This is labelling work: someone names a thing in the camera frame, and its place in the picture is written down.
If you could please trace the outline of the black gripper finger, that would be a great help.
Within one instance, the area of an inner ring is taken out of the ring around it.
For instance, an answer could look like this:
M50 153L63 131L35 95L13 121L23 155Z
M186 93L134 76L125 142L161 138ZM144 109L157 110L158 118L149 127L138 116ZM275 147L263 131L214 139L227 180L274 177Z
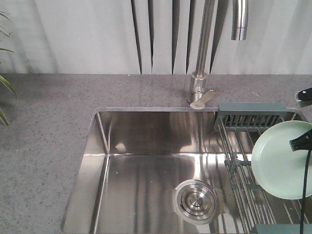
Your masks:
M312 131L309 130L301 136L289 141L293 151L312 149Z

